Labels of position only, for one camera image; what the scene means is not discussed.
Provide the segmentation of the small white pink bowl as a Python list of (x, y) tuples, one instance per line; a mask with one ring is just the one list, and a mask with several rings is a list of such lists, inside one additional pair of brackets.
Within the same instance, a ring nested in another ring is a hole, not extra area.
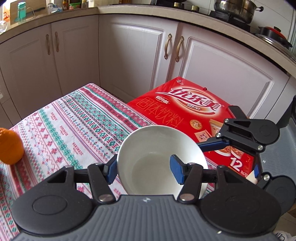
[(178, 197), (182, 185), (170, 169), (171, 155), (208, 169), (197, 143), (175, 128), (145, 126), (129, 134), (117, 154), (117, 171), (126, 193)]

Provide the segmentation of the white kitchen cabinets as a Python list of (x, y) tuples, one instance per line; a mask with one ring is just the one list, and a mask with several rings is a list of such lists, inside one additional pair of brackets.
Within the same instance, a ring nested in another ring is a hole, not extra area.
[(152, 16), (81, 16), (1, 43), (2, 111), (13, 125), (88, 83), (129, 102), (175, 77), (274, 122), (295, 96), (295, 79), (247, 47)]

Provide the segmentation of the red drink mix box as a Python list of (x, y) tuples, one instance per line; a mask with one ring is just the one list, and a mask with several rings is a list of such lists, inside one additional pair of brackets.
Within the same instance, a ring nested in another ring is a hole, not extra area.
[(229, 104), (181, 77), (170, 80), (128, 103), (156, 125), (176, 128), (196, 143), (215, 137), (226, 118), (234, 118)]

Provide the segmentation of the patterned red green tablecloth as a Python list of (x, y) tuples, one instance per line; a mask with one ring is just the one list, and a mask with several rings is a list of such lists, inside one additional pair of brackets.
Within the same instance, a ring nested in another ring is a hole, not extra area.
[(84, 169), (106, 163), (134, 130), (152, 122), (107, 91), (90, 83), (30, 114), (13, 127), (24, 156), (15, 165), (1, 164), (1, 240), (18, 228), (13, 202), (33, 186), (71, 165)]

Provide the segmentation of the red lidded pot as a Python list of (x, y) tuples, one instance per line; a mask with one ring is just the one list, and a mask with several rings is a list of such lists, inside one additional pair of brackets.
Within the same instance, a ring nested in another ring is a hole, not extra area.
[(272, 39), (287, 49), (292, 48), (292, 44), (281, 33), (281, 30), (278, 27), (259, 27), (259, 35)]

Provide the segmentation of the orange without leaf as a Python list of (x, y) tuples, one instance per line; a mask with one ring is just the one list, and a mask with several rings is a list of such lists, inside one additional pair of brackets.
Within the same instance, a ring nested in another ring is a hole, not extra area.
[(24, 148), (20, 136), (13, 130), (1, 128), (0, 160), (7, 165), (14, 165), (22, 159), (23, 154)]

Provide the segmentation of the stainless steel pot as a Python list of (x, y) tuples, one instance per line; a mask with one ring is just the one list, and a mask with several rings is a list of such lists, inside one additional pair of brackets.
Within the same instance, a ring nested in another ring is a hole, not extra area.
[(257, 6), (249, 0), (215, 0), (214, 9), (220, 13), (230, 14), (246, 24), (252, 22), (255, 11), (264, 11), (263, 6)]

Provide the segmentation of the green bottle on counter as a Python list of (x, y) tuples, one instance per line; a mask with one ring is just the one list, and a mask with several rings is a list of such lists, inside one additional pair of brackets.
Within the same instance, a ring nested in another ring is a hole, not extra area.
[(18, 3), (18, 22), (23, 22), (26, 19), (26, 2), (22, 1)]

